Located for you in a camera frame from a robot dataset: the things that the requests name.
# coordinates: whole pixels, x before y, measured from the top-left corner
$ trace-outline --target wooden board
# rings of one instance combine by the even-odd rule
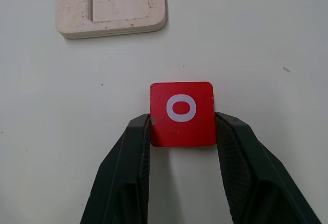
[[[56,5],[56,27],[65,38],[155,31],[165,20],[165,0],[57,0]]]

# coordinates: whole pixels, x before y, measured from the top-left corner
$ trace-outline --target letter o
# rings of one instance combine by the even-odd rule
[[[177,114],[173,111],[173,105],[177,102],[186,102],[190,110],[187,114]],[[186,121],[190,121],[192,118],[194,118],[196,114],[196,103],[195,100],[188,95],[185,94],[177,94],[168,100],[168,103],[166,104],[166,112],[168,113],[169,118],[171,118],[174,121],[177,121],[179,123],[184,123]]]

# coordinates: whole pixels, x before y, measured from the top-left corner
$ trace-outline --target white surface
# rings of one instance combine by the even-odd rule
[[[150,84],[205,80],[328,223],[326,2],[168,0],[161,31],[71,41],[55,0],[0,0],[0,222],[79,223]],[[214,148],[152,149],[149,224],[168,223],[232,223]]]

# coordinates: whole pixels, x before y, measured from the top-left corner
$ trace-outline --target wooden tray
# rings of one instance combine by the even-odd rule
[[[165,0],[57,0],[56,5],[56,27],[65,38],[150,32],[165,20]]]

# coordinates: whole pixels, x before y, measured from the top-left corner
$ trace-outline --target red wooden block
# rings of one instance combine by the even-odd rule
[[[209,82],[152,84],[150,117],[153,146],[212,146],[216,142],[213,87]]]

